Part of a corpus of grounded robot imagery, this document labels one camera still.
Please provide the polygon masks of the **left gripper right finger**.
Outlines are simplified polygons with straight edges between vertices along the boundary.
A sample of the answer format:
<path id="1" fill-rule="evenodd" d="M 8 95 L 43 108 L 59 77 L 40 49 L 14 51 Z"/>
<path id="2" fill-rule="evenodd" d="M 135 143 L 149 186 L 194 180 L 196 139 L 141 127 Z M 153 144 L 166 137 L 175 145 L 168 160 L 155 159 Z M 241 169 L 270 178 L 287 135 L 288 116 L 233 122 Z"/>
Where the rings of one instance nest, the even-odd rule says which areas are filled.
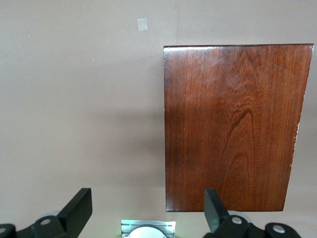
<path id="1" fill-rule="evenodd" d="M 216 190 L 205 190 L 204 215 L 210 232 L 206 238 L 300 238 L 292 227 L 282 223 L 268 223 L 264 229 L 256 227 L 244 213 L 228 211 Z"/>

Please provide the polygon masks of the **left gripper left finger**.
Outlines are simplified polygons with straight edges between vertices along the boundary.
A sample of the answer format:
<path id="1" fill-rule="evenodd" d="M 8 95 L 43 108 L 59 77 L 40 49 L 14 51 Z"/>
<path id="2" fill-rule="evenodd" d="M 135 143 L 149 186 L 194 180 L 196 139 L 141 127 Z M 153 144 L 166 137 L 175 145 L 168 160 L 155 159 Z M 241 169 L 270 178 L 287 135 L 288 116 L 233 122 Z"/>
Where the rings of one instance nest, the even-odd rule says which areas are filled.
<path id="1" fill-rule="evenodd" d="M 44 216 L 22 230 L 1 224 L 2 238 L 77 238 L 92 215 L 92 191 L 80 189 L 55 216 Z"/>

